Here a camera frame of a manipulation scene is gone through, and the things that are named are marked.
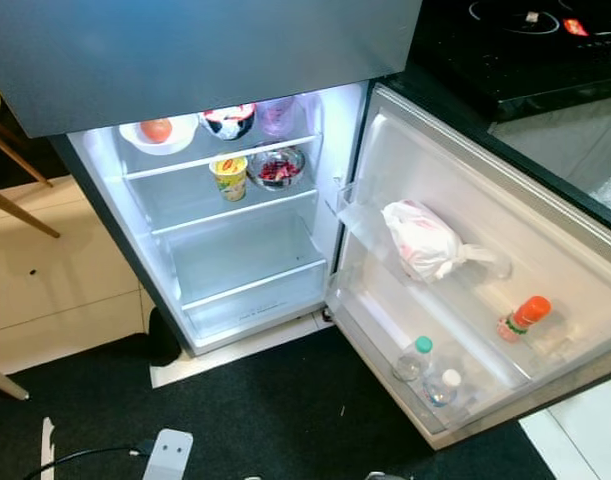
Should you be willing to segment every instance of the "chair leg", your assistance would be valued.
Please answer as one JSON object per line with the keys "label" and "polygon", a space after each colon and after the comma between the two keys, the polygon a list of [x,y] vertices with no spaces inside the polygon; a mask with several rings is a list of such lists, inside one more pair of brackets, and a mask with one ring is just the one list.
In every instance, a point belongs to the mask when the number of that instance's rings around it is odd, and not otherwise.
{"label": "chair leg", "polygon": [[0,372],[0,390],[18,400],[27,400],[29,393]]}
{"label": "chair leg", "polygon": [[61,236],[61,234],[58,233],[56,230],[48,227],[43,222],[41,222],[38,218],[34,217],[33,215],[30,215],[25,210],[23,210],[21,207],[19,207],[14,202],[12,202],[11,200],[9,200],[8,198],[4,197],[1,194],[0,194],[0,209],[5,210],[10,215],[15,216],[19,220],[24,221],[25,223],[31,225],[32,227],[38,228],[41,232],[44,232],[51,237],[58,238]]}
{"label": "chair leg", "polygon": [[38,180],[41,183],[44,183],[48,187],[53,187],[53,185],[47,180],[43,175],[40,174],[38,170],[32,167],[29,163],[27,163],[23,157],[21,157],[18,153],[16,153],[9,145],[7,145],[3,139],[0,137],[0,149],[7,154],[9,158],[18,163],[27,173],[29,173],[32,177]]}
{"label": "chair leg", "polygon": [[12,132],[9,128],[7,128],[1,122],[0,122],[0,135],[5,137],[10,142],[14,142],[16,145],[18,145],[19,147],[23,149],[27,149],[29,147],[27,140],[20,138],[18,135]]}

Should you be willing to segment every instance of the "green bottle cap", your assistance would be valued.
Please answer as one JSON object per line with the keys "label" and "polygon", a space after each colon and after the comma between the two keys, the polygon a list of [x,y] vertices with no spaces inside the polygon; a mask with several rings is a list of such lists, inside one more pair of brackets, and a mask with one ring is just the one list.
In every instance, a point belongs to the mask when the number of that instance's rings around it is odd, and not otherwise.
{"label": "green bottle cap", "polygon": [[416,350],[421,353],[429,353],[432,351],[432,341],[428,337],[418,337],[416,339]]}

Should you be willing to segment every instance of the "refrigerator door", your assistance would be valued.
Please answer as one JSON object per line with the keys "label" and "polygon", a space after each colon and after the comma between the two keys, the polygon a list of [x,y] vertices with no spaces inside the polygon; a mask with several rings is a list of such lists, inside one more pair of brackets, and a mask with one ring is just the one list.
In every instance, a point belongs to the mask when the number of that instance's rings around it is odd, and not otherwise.
{"label": "refrigerator door", "polygon": [[402,71],[422,0],[0,2],[0,91],[30,137]]}
{"label": "refrigerator door", "polygon": [[[385,87],[374,90],[363,138],[355,182],[339,193],[346,237],[326,301],[430,444],[509,418],[487,420],[611,351],[609,231]],[[440,280],[412,280],[382,215],[403,199],[422,202],[463,243],[502,261],[468,261]],[[552,313],[508,343],[497,334],[499,319],[534,295],[547,297]],[[448,368],[462,377],[447,405],[430,399],[422,376],[405,383],[392,373],[421,335],[434,343],[439,378]]]}

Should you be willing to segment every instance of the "cable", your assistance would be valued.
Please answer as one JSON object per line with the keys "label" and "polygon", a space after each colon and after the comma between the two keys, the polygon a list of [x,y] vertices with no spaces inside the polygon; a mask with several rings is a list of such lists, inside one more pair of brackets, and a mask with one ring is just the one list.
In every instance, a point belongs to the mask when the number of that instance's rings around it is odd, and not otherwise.
{"label": "cable", "polygon": [[140,457],[140,456],[148,457],[152,453],[153,447],[154,447],[153,440],[143,440],[136,446],[121,445],[119,447],[93,448],[93,449],[88,449],[88,450],[80,450],[78,452],[74,452],[74,453],[70,453],[69,455],[65,455],[64,457],[57,458],[53,462],[46,463],[42,467],[34,470],[33,472],[23,477],[23,480],[30,480],[34,477],[39,476],[45,470],[49,470],[50,468],[54,468],[57,465],[60,465],[65,462],[69,462],[70,460],[74,460],[75,458],[84,457],[86,455],[91,455],[94,453],[104,453],[104,452],[129,451],[129,454],[134,457]]}

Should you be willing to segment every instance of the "white bowl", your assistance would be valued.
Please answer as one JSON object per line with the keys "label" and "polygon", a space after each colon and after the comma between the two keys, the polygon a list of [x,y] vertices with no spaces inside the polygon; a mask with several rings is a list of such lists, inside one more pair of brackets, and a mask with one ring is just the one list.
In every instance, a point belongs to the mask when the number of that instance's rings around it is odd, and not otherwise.
{"label": "white bowl", "polygon": [[196,127],[198,127],[198,116],[195,113],[169,117],[172,124],[172,133],[162,143],[152,142],[141,130],[140,122],[126,123],[118,127],[121,136],[141,152],[150,155],[171,155],[180,152],[194,139]]}

